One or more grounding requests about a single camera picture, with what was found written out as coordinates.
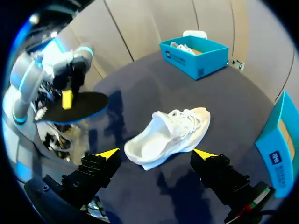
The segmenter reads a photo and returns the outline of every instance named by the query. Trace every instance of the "dark blue table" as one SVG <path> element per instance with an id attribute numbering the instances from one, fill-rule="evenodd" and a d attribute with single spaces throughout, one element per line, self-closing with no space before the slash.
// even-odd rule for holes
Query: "dark blue table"
<path id="1" fill-rule="evenodd" d="M 206 107 L 211 124 L 198 149 L 225 154 L 251 184 L 271 184 L 254 145 L 273 103 L 237 70 L 227 67 L 192 80 L 157 52 L 101 80 L 94 91 L 109 96 L 107 109 L 90 119 L 93 153 L 121 149 L 122 165 L 100 198 L 112 223 L 221 224 L 230 211 L 205 189 L 190 166 L 191 154 L 178 154 L 144 171 L 127 159 L 125 142 L 140 133 L 155 111 Z M 272 199 L 268 209 L 280 200 Z"/>

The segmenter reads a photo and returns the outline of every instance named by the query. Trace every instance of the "blue shoe box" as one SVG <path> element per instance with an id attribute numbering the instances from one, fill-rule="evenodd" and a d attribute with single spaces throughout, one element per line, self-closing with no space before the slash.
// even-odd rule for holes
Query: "blue shoe box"
<path id="1" fill-rule="evenodd" d="M 189 48 L 200 51 L 202 54 L 194 56 L 171 47 L 171 42 L 176 42 L 178 45 L 186 44 Z M 161 42 L 160 49 L 164 60 L 195 80 L 226 67 L 228 63 L 227 46 L 195 36 L 178 37 Z"/>
<path id="2" fill-rule="evenodd" d="M 272 109 L 256 147 L 276 189 L 275 197 L 286 197 L 299 173 L 299 113 L 285 91 Z"/>

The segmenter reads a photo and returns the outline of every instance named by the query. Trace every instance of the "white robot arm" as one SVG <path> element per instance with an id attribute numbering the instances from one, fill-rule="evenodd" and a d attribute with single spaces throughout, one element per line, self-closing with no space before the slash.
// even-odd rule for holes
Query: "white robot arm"
<path id="1" fill-rule="evenodd" d="M 46 72 L 27 52 L 23 52 L 10 74 L 10 84 L 19 92 L 12 111 L 14 121 L 17 124 L 26 122 L 29 105 L 35 99 L 42 81 L 53 84 L 59 90 L 64 89 L 71 81 L 71 88 L 76 94 L 84 84 L 85 74 L 90 69 L 92 60 L 93 49 L 90 44 L 84 44 L 65 53 L 61 60 L 51 66 L 52 72 Z"/>

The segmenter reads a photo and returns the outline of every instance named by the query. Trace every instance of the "white sneaker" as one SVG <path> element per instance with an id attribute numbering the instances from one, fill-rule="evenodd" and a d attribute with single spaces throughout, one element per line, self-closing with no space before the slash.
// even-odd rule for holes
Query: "white sneaker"
<path id="1" fill-rule="evenodd" d="M 152 118 L 144 131 L 124 146 L 127 157 L 144 170 L 159 166 L 175 153 L 192 151 L 205 136 L 211 115 L 199 107 L 169 114 L 157 111 Z"/>
<path id="2" fill-rule="evenodd" d="M 176 48 L 176 49 L 180 49 L 180 50 L 183 50 L 183 51 L 185 51 L 185 52 L 188 52 L 188 53 L 190 53 L 190 54 L 193 54 L 193 55 L 195 55 L 195 53 L 193 52 L 193 50 L 191 49 L 191 48 L 189 48 L 186 44 L 180 44 L 180 45 L 178 45 L 177 43 L 175 43 L 175 42 L 171 42 L 170 43 L 170 46 L 171 47 L 174 47 L 174 48 Z"/>

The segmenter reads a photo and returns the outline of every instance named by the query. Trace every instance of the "black insole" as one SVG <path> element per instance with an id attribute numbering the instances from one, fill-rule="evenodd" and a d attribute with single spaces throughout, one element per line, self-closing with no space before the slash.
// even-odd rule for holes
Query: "black insole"
<path id="1" fill-rule="evenodd" d="M 73 99 L 71 109 L 65 110 L 62 107 L 62 98 L 60 98 L 39 109 L 33 122 L 50 121 L 55 124 L 72 124 L 102 111 L 107 104 L 108 96 L 103 93 L 82 92 Z"/>

